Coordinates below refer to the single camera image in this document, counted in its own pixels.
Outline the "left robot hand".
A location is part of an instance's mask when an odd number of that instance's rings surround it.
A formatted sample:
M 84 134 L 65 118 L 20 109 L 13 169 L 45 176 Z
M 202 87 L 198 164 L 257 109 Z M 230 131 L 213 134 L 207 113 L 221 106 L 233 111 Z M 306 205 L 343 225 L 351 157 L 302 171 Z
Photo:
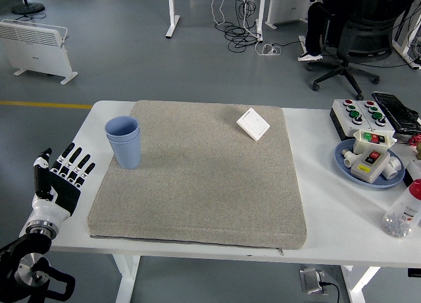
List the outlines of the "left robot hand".
M 81 188 L 96 167 L 90 154 L 70 143 L 49 165 L 50 148 L 41 152 L 34 162 L 35 195 L 32 201 L 33 221 L 48 221 L 55 225 L 73 215 Z

